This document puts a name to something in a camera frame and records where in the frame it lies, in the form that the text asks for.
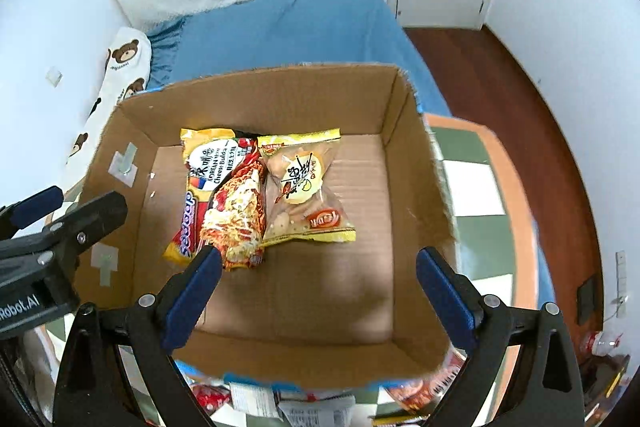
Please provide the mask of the white silver snack packet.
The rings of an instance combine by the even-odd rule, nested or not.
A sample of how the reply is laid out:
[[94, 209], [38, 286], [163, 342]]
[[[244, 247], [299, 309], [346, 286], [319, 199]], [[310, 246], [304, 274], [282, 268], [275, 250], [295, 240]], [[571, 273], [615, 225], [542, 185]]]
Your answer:
[[346, 427], [352, 421], [356, 405], [353, 395], [314, 402], [281, 401], [278, 409], [291, 426]]

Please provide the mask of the yellow biscuit snack bag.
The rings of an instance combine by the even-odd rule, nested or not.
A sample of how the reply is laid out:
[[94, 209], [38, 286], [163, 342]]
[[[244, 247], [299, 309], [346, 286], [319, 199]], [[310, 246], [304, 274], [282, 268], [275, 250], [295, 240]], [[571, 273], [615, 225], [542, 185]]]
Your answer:
[[341, 131], [337, 128], [258, 138], [258, 150], [269, 176], [262, 246], [293, 239], [322, 243], [356, 239], [355, 225], [326, 184], [340, 143]]

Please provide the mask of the plastic bottle on floor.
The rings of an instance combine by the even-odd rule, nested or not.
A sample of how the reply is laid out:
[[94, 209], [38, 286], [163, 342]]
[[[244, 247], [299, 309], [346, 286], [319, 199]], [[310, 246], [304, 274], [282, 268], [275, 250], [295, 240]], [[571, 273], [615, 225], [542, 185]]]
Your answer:
[[620, 345], [622, 334], [607, 331], [593, 331], [585, 335], [580, 344], [580, 352], [594, 357], [605, 357]]

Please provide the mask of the green checkered blanket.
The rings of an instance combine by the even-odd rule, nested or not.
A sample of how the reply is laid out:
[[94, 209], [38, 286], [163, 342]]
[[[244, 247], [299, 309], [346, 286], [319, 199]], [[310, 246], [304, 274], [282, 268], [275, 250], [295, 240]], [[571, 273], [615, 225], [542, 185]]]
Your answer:
[[485, 294], [538, 305], [532, 214], [497, 137], [472, 122], [401, 119], [391, 138], [342, 140], [328, 183], [352, 243], [291, 241], [227, 272], [177, 358], [201, 372], [303, 388], [420, 377], [449, 348], [416, 280], [437, 248]]

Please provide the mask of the cheese buldak noodle packet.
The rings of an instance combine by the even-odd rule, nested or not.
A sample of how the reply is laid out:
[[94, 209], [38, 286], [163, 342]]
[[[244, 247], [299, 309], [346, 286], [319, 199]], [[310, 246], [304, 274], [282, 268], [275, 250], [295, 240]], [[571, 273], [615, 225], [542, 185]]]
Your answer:
[[267, 171], [257, 136], [227, 128], [183, 128], [180, 140], [186, 194], [180, 229], [163, 257], [188, 265], [203, 247], [212, 246], [226, 270], [260, 265]]

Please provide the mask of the bear print pillow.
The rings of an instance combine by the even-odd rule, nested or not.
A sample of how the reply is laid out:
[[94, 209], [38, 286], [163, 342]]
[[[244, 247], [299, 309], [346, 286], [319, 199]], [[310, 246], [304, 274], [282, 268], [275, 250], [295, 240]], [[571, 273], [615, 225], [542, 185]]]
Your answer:
[[68, 156], [61, 181], [64, 192], [85, 178], [102, 131], [116, 105], [146, 88], [152, 49], [148, 37], [137, 29], [121, 27], [107, 48], [104, 78], [84, 127]]

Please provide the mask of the brown cardboard box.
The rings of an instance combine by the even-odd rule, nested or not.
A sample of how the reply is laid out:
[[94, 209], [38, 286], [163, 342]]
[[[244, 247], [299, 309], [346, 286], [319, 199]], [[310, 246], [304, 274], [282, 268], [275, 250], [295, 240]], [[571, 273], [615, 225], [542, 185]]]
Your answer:
[[82, 255], [82, 300], [125, 308], [176, 272], [163, 251], [186, 195], [183, 128], [340, 130], [328, 184], [357, 236], [272, 246], [259, 267], [224, 273], [179, 360], [210, 376], [304, 389], [402, 381], [442, 364], [450, 341], [416, 279], [416, 255], [433, 247], [454, 261], [454, 227], [413, 87], [392, 66], [248, 70], [120, 103], [81, 197], [117, 191], [128, 216], [105, 241], [117, 251], [114, 271]]

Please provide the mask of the blue bed sheet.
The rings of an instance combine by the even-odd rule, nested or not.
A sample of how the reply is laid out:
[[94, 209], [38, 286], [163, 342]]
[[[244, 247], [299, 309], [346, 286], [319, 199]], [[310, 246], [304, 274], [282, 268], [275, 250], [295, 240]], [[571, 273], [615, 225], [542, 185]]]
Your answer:
[[151, 90], [256, 68], [387, 64], [407, 74], [422, 112], [451, 114], [384, 0], [250, 0], [161, 23], [148, 39]]

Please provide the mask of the white wall outlet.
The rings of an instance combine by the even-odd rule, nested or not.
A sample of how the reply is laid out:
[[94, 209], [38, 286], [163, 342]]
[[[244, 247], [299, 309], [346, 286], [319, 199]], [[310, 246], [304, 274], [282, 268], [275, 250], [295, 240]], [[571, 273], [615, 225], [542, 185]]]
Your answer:
[[625, 251], [617, 251], [616, 261], [616, 310], [615, 316], [620, 319], [626, 313], [627, 293], [627, 262]]

